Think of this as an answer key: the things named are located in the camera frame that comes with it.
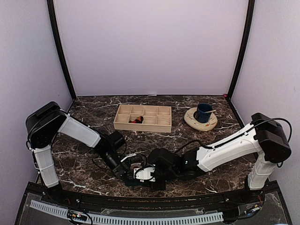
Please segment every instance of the white ventilation grille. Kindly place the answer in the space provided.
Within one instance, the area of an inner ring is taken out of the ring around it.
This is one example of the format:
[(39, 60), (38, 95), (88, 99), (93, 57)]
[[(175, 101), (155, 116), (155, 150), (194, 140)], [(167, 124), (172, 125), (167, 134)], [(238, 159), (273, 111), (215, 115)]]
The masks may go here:
[[(31, 208), (48, 213), (50, 215), (67, 219), (66, 208), (52, 206), (43, 202), (31, 200)], [(126, 217), (109, 217), (89, 213), (95, 225), (200, 225), (210, 224), (223, 221), (223, 213), (212, 213), (208, 215), (199, 215), (191, 217), (176, 217), (176, 218), (126, 218)]]

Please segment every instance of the black metal bar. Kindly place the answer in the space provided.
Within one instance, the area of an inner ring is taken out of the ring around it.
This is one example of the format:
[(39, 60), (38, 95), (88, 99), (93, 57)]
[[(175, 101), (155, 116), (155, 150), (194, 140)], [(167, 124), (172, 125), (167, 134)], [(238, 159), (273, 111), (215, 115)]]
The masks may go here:
[(49, 11), (49, 17), (50, 17), (50, 22), (51, 22), (51, 27), (52, 27), (52, 32), (53, 32), (53, 37), (56, 45), (56, 50), (58, 57), (60, 59), (60, 65), (62, 68), (62, 72), (64, 74), (66, 83), (67, 83), (67, 88), (69, 89), (71, 98), (73, 100), (76, 99), (76, 93), (72, 84), (71, 76), (67, 67), (67, 62), (65, 59), (64, 52), (62, 50), (62, 45), (61, 45), (61, 40), (60, 40), (60, 34), (57, 26), (57, 21), (56, 21), (56, 16), (55, 16), (55, 9), (54, 9), (54, 2), (53, 0), (47, 0), (48, 4), (48, 11)]
[(238, 121), (239, 125), (241, 128), (243, 128), (245, 126), (244, 122), (242, 121), (240, 115), (238, 114), (238, 111), (236, 111), (233, 103), (231, 102), (231, 99), (229, 97), (225, 97), (226, 101), (228, 102), (229, 104), (229, 107), (231, 108), (236, 120)]
[(247, 48), (247, 43), (248, 43), (248, 38), (249, 38), (249, 34), (250, 34), (251, 22), (252, 22), (252, 17), (253, 17), (253, 12), (254, 12), (254, 4), (255, 4), (255, 0), (249, 0), (243, 38), (242, 38), (242, 42), (240, 44), (240, 52), (238, 55), (238, 60), (235, 65), (231, 84), (230, 84), (230, 87), (229, 87), (229, 90), (227, 93), (227, 96), (230, 99), (233, 96), (233, 92), (234, 92), (236, 83), (238, 81), (239, 75), (240, 75), (240, 69), (243, 64), (243, 60), (244, 60), (244, 56), (245, 56), (245, 52), (246, 52), (246, 48)]

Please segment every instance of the black marble surface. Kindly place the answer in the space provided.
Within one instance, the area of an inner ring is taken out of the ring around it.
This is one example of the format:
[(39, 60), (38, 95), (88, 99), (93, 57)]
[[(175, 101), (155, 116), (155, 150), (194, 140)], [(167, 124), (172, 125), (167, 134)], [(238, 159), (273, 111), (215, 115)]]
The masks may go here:
[[(189, 108), (208, 103), (216, 109), (218, 124), (209, 132), (200, 132), (187, 125), (183, 116)], [(192, 139), (210, 144), (239, 130), (233, 112), (222, 96), (114, 96), (78, 97), (69, 113), (100, 132), (114, 131), (113, 120), (120, 104), (165, 105), (172, 107), (172, 132), (148, 133), (120, 131), (127, 141), (127, 153), (141, 152), (148, 155), (157, 147), (175, 151)], [(223, 164), (204, 176), (191, 181), (174, 180), (167, 183), (165, 191), (147, 187), (127, 187), (114, 177), (93, 149), (65, 135), (58, 135), (52, 146), (58, 177), (66, 190), (88, 194), (123, 197), (178, 197), (212, 194), (243, 188), (246, 175), (252, 170), (254, 155), (247, 155)]]

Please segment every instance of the black vertical pole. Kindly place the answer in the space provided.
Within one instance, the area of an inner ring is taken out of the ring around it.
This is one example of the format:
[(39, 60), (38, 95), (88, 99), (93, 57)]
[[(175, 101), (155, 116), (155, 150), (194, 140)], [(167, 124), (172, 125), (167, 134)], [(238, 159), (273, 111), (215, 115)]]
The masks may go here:
[(254, 12), (254, 4), (255, 4), (255, 0), (249, 0), (247, 16), (246, 16), (246, 22), (245, 22), (245, 28), (244, 28), (242, 42), (241, 42), (241, 45), (240, 45), (240, 52), (239, 52), (239, 55), (238, 55), (238, 60), (237, 60), (236, 65), (235, 65), (235, 69), (234, 69), (234, 73), (233, 73), (233, 76), (232, 76), (231, 84), (230, 84), (230, 87), (229, 87), (229, 90), (228, 90), (228, 93), (227, 93), (227, 97), (229, 99), (231, 99), (232, 96), (233, 96), (233, 92), (234, 92), (236, 83), (237, 83), (238, 78), (239, 78), (240, 69), (242, 67), (242, 63), (243, 63), (243, 60), (244, 60), (246, 47), (247, 47), (247, 42), (248, 42), (248, 38), (249, 38), (249, 34), (250, 34), (250, 28), (251, 28), (253, 12)]
[(53, 37), (56, 45), (56, 50), (58, 53), (58, 57), (60, 59), (60, 65), (62, 68), (62, 72), (64, 74), (66, 83), (67, 83), (67, 88), (69, 89), (70, 95), (72, 97), (72, 100), (74, 101), (76, 99), (76, 93), (71, 81), (71, 76), (67, 67), (66, 59), (64, 52), (62, 50), (62, 45), (60, 41), (60, 34), (58, 31), (58, 26), (57, 26), (57, 21), (56, 21), (56, 16), (55, 16), (55, 9), (54, 9), (54, 2), (53, 0), (47, 0), (48, 4), (48, 11), (49, 11), (49, 17), (50, 17), (50, 22), (51, 22), (51, 27), (52, 27), (52, 32), (53, 32)]

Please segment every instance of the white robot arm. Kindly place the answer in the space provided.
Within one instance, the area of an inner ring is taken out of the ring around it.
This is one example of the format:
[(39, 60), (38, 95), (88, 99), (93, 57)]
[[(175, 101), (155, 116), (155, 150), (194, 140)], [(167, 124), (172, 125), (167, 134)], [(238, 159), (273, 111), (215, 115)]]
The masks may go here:
[(283, 162), (291, 149), (279, 123), (260, 113), (237, 133), (210, 145), (187, 151), (179, 156), (167, 149), (154, 149), (148, 164), (130, 170), (136, 154), (120, 158), (116, 150), (125, 143), (119, 132), (103, 135), (62, 111), (55, 102), (45, 105), (26, 120), (27, 145), (33, 152), (36, 168), (48, 188), (59, 184), (51, 144), (57, 133), (66, 134), (94, 148), (117, 178), (126, 185), (145, 185), (164, 190), (165, 182), (175, 178), (194, 179), (238, 157), (257, 152), (258, 159), (248, 176), (250, 190), (263, 188), (276, 163)]

